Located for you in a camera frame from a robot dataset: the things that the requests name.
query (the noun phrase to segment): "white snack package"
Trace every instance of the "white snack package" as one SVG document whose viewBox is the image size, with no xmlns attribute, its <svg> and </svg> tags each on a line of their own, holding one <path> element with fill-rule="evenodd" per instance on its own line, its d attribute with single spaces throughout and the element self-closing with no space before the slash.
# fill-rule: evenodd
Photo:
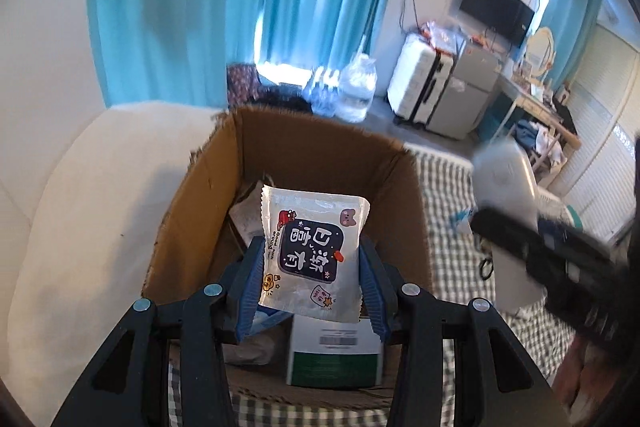
<svg viewBox="0 0 640 427">
<path fill-rule="evenodd" d="M 362 303 L 358 245 L 367 216 L 369 201 L 358 196 L 263 187 L 260 304 L 356 323 Z"/>
</svg>

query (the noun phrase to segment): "television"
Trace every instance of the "television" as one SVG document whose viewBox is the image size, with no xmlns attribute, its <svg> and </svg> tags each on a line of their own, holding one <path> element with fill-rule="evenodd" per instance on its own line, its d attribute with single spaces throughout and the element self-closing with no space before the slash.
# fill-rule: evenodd
<svg viewBox="0 0 640 427">
<path fill-rule="evenodd" d="M 521 0 L 462 0 L 460 9 L 516 47 L 522 44 L 533 19 L 533 10 Z"/>
</svg>

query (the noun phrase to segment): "wooden desk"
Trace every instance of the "wooden desk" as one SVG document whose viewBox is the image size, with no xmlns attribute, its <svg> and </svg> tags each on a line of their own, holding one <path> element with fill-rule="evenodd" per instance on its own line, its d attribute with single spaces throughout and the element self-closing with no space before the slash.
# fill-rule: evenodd
<svg viewBox="0 0 640 427">
<path fill-rule="evenodd" d="M 546 107 L 546 105 L 540 102 L 540 100 L 534 98 L 529 92 L 525 91 L 518 84 L 511 82 L 501 74 L 498 76 L 497 85 L 501 92 L 513 100 L 513 103 L 511 103 L 511 107 L 507 111 L 506 116 L 502 119 L 502 122 L 500 122 L 500 126 L 492 136 L 490 142 L 494 141 L 496 137 L 499 136 L 516 107 L 521 107 L 528 114 L 548 126 L 549 130 L 557 131 L 574 150 L 577 151 L 580 149 L 582 146 L 580 139 L 560 123 L 558 115 L 556 115 L 551 108 Z"/>
</svg>

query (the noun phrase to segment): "checkered fabric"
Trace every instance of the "checkered fabric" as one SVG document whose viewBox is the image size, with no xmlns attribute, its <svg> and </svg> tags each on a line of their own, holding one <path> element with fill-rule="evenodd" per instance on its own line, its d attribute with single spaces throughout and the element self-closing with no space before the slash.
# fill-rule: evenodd
<svg viewBox="0 0 640 427">
<path fill-rule="evenodd" d="M 483 281 L 478 273 L 483 254 L 476 250 L 472 236 L 456 233 L 450 223 L 451 216 L 474 205 L 469 164 L 436 152 L 420 151 L 414 154 L 424 201 L 434 295 L 461 304 L 475 297 L 494 301 L 494 279 Z M 564 205 L 552 198 L 541 198 L 540 211 L 546 217 L 571 220 Z M 554 374 L 573 340 L 574 332 L 547 313 L 542 302 L 521 310 L 517 316 L 503 314 L 503 318 L 545 378 Z M 453 425 L 454 374 L 453 341 L 445 341 L 443 427 Z M 179 381 L 179 347 L 172 346 L 169 367 L 169 417 L 172 427 L 182 427 Z M 388 409 L 349 411 L 267 403 L 237 394 L 232 394 L 231 400 L 240 427 L 382 427 L 386 425 L 388 414 Z"/>
</svg>

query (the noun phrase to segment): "cardboard flap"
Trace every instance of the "cardboard flap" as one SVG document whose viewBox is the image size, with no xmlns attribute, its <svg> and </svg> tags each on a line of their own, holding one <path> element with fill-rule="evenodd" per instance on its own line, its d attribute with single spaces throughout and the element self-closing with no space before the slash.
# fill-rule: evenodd
<svg viewBox="0 0 640 427">
<path fill-rule="evenodd" d="M 244 178 L 279 188 L 362 196 L 371 201 L 402 151 L 400 142 L 287 110 L 242 107 Z"/>
<path fill-rule="evenodd" d="M 396 266 L 407 282 L 432 291 L 424 209 L 415 159 L 405 151 L 371 201 L 362 232 L 372 239 L 383 263 Z"/>
<path fill-rule="evenodd" d="M 239 186 L 235 122 L 225 114 L 216 123 L 207 144 L 192 155 L 158 231 L 142 290 L 157 304 L 186 299 L 207 283 L 214 247 Z"/>
</svg>

